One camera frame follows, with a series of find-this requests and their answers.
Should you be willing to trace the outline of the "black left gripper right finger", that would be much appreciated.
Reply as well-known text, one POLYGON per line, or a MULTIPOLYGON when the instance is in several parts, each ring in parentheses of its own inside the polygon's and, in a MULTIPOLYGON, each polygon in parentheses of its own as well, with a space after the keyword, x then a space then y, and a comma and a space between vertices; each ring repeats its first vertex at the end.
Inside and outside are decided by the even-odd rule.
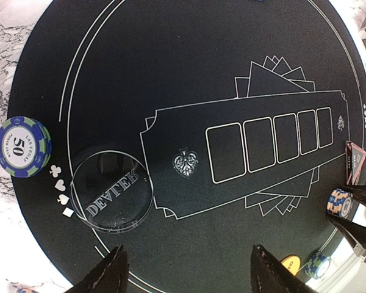
POLYGON ((251 292, 305 292, 306 285, 294 277, 264 246, 251 252, 251 292))

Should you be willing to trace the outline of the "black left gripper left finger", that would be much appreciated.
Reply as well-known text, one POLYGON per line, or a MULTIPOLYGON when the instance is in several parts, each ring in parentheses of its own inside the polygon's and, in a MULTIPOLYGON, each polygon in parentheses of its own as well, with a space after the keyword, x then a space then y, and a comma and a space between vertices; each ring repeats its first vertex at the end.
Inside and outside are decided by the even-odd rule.
POLYGON ((129 260, 123 245, 115 247, 91 271, 66 292, 127 292, 129 260))

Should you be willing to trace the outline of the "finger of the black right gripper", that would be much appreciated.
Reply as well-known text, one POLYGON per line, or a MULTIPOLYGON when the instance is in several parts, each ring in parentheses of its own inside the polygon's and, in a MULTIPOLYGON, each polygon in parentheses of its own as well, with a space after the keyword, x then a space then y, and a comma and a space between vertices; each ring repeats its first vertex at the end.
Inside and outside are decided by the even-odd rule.
POLYGON ((353 198, 366 207, 366 185, 342 185, 341 189, 353 194, 353 198))
POLYGON ((366 227, 335 214, 327 213, 326 218, 341 232, 352 246, 356 256, 366 257, 366 227))

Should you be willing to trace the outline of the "orange big blind button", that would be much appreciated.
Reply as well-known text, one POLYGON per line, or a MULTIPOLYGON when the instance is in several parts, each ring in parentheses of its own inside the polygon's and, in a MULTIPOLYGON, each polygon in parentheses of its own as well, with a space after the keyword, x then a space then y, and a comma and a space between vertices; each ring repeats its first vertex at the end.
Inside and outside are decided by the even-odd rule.
POLYGON ((296 276, 301 267, 301 259, 297 255, 289 255, 281 261, 281 264, 293 275, 296 276))

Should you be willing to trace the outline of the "blue orange chip stack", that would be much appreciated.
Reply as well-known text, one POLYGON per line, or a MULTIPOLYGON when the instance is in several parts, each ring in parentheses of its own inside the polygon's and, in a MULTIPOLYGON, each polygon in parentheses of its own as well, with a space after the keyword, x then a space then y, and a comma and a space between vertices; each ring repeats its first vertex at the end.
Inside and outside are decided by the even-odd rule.
POLYGON ((342 189, 334 189, 329 196, 326 210, 342 218, 347 218, 353 207, 353 194, 342 189))

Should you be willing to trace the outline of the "red triangular marker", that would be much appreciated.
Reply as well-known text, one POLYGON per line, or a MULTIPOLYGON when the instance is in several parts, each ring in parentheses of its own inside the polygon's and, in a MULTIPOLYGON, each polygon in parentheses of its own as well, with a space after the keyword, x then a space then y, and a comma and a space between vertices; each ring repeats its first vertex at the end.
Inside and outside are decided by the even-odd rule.
POLYGON ((356 185, 366 158, 366 151, 354 142, 345 142, 346 150, 346 183, 356 185))

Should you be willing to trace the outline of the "green poker chip stack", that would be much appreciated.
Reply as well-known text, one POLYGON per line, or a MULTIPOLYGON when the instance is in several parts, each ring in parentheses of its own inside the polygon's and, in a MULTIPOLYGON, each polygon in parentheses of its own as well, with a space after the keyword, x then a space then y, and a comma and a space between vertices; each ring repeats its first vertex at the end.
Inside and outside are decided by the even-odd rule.
POLYGON ((51 153, 51 136, 38 120, 15 116, 0 127, 0 165, 11 176, 36 175, 46 166, 51 153))

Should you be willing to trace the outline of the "black white poker chip stack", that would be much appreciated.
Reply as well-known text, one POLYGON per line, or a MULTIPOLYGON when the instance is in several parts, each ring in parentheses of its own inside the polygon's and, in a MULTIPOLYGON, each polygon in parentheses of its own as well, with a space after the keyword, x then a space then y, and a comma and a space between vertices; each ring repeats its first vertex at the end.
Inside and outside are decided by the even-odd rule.
POLYGON ((38 291, 34 290, 33 288, 18 288, 16 293, 38 293, 38 291))

